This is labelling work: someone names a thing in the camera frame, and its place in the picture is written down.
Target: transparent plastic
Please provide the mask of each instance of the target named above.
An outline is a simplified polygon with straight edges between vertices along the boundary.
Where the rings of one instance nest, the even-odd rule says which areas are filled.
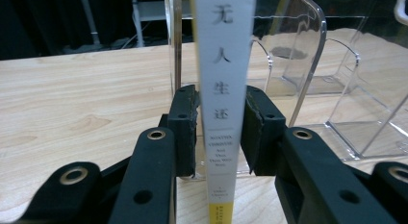
[[[342,29],[354,33],[358,62],[344,59],[336,106],[323,125],[307,127],[343,160],[408,155],[408,20],[400,4],[406,0],[376,0],[358,31]]]
[[[309,95],[341,94],[360,55],[354,47],[377,0],[313,0],[327,22],[325,50],[320,57]]]
[[[182,50],[181,39],[174,37],[182,23],[182,17],[174,14],[185,11],[183,0],[174,1],[166,1],[171,81],[175,88],[191,84],[199,88],[196,65],[191,65],[195,53]],[[182,5],[183,9],[178,9],[177,5]],[[247,84],[264,90],[287,117],[289,125],[294,124],[300,110],[325,38],[324,14],[313,1],[257,0]],[[197,121],[197,168],[194,179],[200,180],[205,175],[205,151],[200,119]],[[239,158],[238,175],[247,175],[249,170],[243,154],[239,154]]]

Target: wooden table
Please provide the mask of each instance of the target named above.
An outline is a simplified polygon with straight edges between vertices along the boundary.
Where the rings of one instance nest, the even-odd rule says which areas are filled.
[[[184,68],[195,68],[193,44],[183,50]],[[260,53],[253,64],[265,66]],[[167,46],[0,62],[0,222],[23,214],[59,167],[105,169],[130,156],[139,134],[168,112],[168,67]],[[316,104],[302,110],[319,116]],[[370,172],[377,161],[351,164]],[[206,183],[177,185],[177,222],[206,223]],[[239,177],[234,223],[285,222],[274,178]]]

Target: screw hole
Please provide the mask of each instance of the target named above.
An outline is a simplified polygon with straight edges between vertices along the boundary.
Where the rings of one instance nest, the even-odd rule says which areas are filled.
[[[147,135],[149,139],[162,139],[165,136],[166,133],[160,130],[152,131]]]
[[[74,185],[88,176],[88,170],[82,166],[76,166],[67,170],[60,178],[60,183],[62,185]]]
[[[135,194],[133,200],[137,204],[146,204],[153,198],[153,193],[150,190],[141,190]]]
[[[294,134],[295,137],[301,138],[301,139],[310,139],[310,138],[312,138],[312,134],[310,134],[307,131],[296,130],[296,131],[293,131],[293,134]]]
[[[346,202],[358,204],[360,203],[360,198],[350,190],[341,190],[340,197],[345,200]]]
[[[390,174],[396,179],[408,184],[408,170],[402,167],[393,166],[388,169]]]

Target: yellow label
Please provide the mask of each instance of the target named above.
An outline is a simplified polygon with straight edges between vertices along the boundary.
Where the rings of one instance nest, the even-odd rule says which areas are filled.
[[[210,224],[230,224],[232,223],[232,210],[234,202],[212,203],[209,207]]]

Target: hole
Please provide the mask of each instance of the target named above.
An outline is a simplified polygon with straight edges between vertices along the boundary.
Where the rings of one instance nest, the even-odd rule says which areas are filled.
[[[150,190],[141,190],[135,194],[133,200],[137,204],[146,204],[153,198],[153,193]]]
[[[67,170],[60,178],[62,185],[74,185],[88,176],[88,170],[82,166],[76,166]]]
[[[147,135],[149,139],[162,139],[165,136],[166,133],[160,130],[152,131]]]
[[[360,198],[350,190],[341,190],[340,197],[346,202],[357,204],[360,203]]]
[[[310,134],[307,131],[296,130],[296,131],[293,131],[293,134],[294,134],[295,137],[301,138],[301,139],[310,139],[310,138],[312,138],[312,134]]]
[[[396,179],[408,184],[408,170],[402,167],[393,166],[388,169],[390,174]]]
[[[74,180],[74,179],[76,179],[76,178],[81,177],[81,174],[82,174],[81,171],[73,171],[73,172],[68,173],[68,174],[66,175],[66,178],[67,178],[68,180]]]

